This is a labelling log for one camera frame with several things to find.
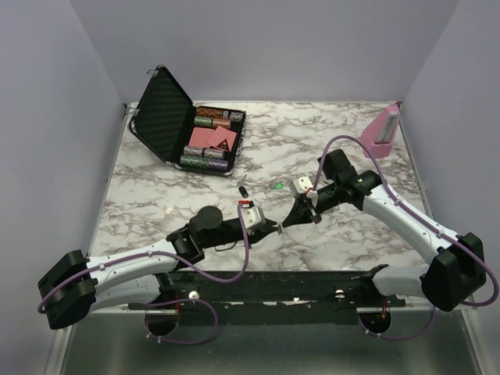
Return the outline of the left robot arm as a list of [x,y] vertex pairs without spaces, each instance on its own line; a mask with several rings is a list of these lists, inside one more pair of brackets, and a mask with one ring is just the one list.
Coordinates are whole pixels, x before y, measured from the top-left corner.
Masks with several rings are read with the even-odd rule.
[[250,202],[241,202],[237,217],[225,220],[215,206],[201,208],[187,224],[156,243],[115,255],[66,253],[37,283],[37,307],[51,329],[81,321],[91,311],[129,303],[166,308],[173,289],[157,277],[183,268],[195,272],[205,249],[243,242],[253,244],[278,230],[277,222]]

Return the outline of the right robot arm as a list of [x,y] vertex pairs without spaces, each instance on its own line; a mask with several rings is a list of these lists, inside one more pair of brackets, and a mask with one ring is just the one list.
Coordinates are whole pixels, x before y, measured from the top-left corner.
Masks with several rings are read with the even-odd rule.
[[289,187],[295,202],[283,227],[319,223],[322,213],[351,204],[390,227],[425,262],[420,267],[372,268],[359,287],[365,304],[375,306],[387,296],[402,295],[425,298],[450,312],[485,284],[486,272],[479,264],[484,250],[478,236],[459,235],[434,222],[392,187],[385,187],[378,173],[358,173],[340,149],[329,152],[324,161],[322,171],[331,184],[314,190],[309,177],[293,180]]

